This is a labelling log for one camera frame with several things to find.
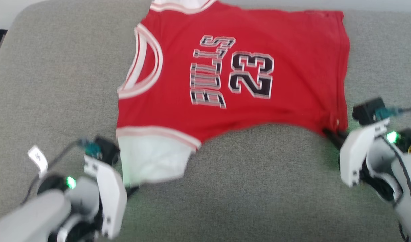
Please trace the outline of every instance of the red basketball jersey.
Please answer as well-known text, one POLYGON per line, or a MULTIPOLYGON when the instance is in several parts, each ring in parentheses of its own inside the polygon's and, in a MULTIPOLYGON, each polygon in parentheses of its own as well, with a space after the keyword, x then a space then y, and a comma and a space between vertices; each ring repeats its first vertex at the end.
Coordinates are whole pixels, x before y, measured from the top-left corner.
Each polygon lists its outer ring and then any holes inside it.
POLYGON ((135 58, 118 90, 126 184, 182 176, 192 152, 229 130, 347 128, 342 12, 181 2, 154 1, 135 28, 135 58))

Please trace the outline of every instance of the white wall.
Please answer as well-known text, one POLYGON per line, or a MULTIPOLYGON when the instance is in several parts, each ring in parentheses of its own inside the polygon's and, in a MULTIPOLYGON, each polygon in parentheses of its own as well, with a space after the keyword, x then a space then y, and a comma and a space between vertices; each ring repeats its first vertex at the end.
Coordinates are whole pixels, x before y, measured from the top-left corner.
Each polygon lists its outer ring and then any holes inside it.
MULTIPOLYGON (((43 0, 0 0, 0 29, 9 29, 17 14, 30 4, 43 0)), ((255 4, 279 2, 281 6, 327 9, 411 12, 411 0, 255 0, 255 4)), ((252 4, 252 0, 223 0, 233 4, 252 4)))
POLYGON ((27 6, 43 0, 0 0, 0 29, 9 29, 17 14, 27 6))
POLYGON ((273 2, 281 6, 354 9, 367 11, 411 12, 411 0, 223 0, 226 3, 257 4, 273 2))

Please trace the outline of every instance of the white label tag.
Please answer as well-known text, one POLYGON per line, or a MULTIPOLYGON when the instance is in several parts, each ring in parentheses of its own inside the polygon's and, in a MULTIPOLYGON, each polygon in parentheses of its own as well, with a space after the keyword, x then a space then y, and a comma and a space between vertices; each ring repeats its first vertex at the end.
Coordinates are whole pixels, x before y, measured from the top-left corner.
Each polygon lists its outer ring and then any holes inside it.
POLYGON ((38 166, 40 169, 40 174, 47 172, 48 162, 43 152, 38 148, 38 146, 33 146, 28 151, 29 158, 38 166))

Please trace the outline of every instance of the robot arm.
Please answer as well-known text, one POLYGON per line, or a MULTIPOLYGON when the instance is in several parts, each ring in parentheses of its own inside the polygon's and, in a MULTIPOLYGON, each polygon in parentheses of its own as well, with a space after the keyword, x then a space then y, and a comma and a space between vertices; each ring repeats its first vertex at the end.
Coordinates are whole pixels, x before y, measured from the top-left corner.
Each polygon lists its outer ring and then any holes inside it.
MULTIPOLYGON (((95 142, 115 148, 103 139, 95 142)), ((92 242, 99 233, 109 239, 118 236, 130 191, 111 166, 117 153, 106 152, 105 147, 92 153, 101 160, 85 155, 84 172, 88 176, 77 181, 41 169, 43 182, 38 197, 0 219, 0 241, 92 242)))
POLYGON ((372 186, 383 201, 393 206, 402 237, 411 242, 411 130, 400 135, 393 132, 388 140, 389 117, 373 120, 352 131, 341 145, 341 180, 348 187, 360 182, 372 186))

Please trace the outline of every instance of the sofa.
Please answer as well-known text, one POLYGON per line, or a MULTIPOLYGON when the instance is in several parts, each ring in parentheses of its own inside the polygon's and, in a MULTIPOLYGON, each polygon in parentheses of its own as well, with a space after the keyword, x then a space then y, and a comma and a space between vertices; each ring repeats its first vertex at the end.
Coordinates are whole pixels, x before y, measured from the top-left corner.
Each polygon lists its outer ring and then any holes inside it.
MULTIPOLYGON (((239 5, 292 10, 273 1, 239 5)), ((51 160, 79 137, 116 141, 117 88, 149 6, 51 0, 18 15, 0 50, 0 218, 18 207, 38 172, 27 156, 33 145, 51 160)), ((411 13, 344 14, 353 130, 357 103, 381 96, 389 106, 411 106, 411 13)), ((391 120, 392 130, 406 127, 411 114, 391 120)), ((54 171, 84 176, 83 153, 71 151, 54 171)), ((226 133, 190 158, 183 178, 142 185, 115 241, 400 241, 392 207, 368 185, 344 185, 338 157, 330 141, 290 125, 226 133)))

